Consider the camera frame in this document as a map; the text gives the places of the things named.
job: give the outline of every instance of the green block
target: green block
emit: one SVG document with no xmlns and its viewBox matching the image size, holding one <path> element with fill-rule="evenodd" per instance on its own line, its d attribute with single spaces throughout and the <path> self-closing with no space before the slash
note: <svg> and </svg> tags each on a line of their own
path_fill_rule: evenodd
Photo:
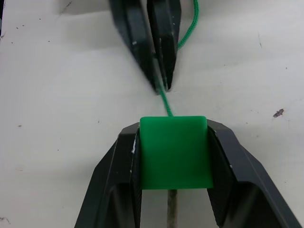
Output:
<svg viewBox="0 0 304 228">
<path fill-rule="evenodd" d="M 142 189 L 212 188 L 204 116 L 140 120 Z"/>
</svg>

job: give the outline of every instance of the white table surface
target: white table surface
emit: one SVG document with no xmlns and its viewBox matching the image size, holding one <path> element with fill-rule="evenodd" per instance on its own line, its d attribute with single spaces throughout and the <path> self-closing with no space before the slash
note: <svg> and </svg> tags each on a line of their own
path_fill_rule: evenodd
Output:
<svg viewBox="0 0 304 228">
<path fill-rule="evenodd" d="M 102 0 L 6 0 L 0 44 L 1 228 L 72 228 L 122 128 L 165 115 Z M 182 1 L 181 34 L 193 15 Z M 201 0 L 168 99 L 230 127 L 304 225 L 304 2 Z M 283 116 L 274 118 L 279 109 Z M 179 228 L 215 228 L 205 190 L 179 194 Z M 142 228 L 165 227 L 144 191 Z"/>
</svg>

